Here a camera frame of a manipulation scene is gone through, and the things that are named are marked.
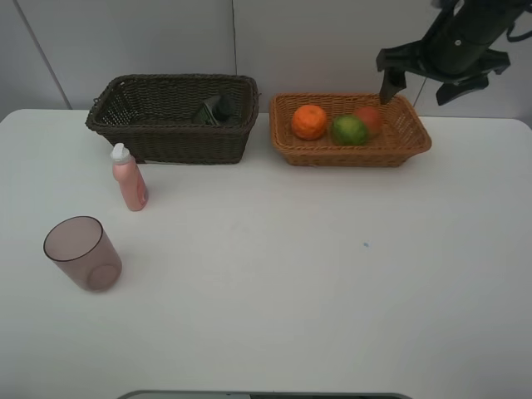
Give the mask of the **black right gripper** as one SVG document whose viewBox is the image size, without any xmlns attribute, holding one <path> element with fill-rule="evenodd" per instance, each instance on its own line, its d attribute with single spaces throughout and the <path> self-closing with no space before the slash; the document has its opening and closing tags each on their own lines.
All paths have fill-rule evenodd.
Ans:
<svg viewBox="0 0 532 399">
<path fill-rule="evenodd" d="M 510 26 L 510 2 L 465 1 L 460 9 L 456 4 L 451 1 L 441 9 L 421 40 L 379 52 L 382 105 L 406 89 L 405 72 L 443 82 L 436 101 L 444 106 L 484 90 L 489 85 L 485 74 L 500 75 L 510 66 L 506 52 L 490 49 Z"/>
</svg>

